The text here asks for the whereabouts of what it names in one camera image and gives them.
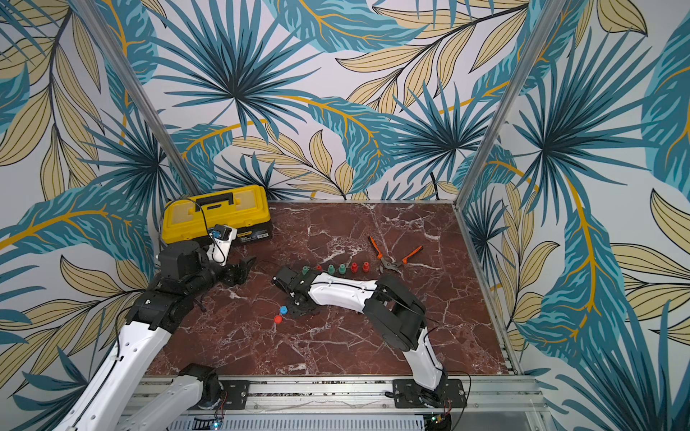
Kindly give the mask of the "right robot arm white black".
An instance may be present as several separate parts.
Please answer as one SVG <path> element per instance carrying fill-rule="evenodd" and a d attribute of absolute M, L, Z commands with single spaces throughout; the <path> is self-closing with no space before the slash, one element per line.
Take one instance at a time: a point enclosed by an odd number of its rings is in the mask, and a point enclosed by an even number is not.
<path fill-rule="evenodd" d="M 411 369 L 410 379 L 395 379 L 386 397 L 397 409 L 463 409 L 467 391 L 452 379 L 431 343 L 426 308 L 404 282 L 393 275 L 377 280 L 337 278 L 308 269 L 297 273 L 283 267 L 272 283 L 287 295 L 292 318 L 314 314 L 326 306 L 363 314 L 386 345 L 402 352 Z"/>

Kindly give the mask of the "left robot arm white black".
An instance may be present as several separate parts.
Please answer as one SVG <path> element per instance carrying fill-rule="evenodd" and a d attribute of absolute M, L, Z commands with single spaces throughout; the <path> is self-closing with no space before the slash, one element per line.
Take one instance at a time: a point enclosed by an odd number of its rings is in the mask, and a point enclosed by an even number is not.
<path fill-rule="evenodd" d="M 233 287 L 248 279 L 256 258 L 229 263 L 229 246 L 221 244 L 221 261 L 196 241 L 175 242 L 160 251 L 160 271 L 128 311 L 115 346 L 55 430 L 116 428 L 153 359 L 198 298 L 219 283 Z"/>

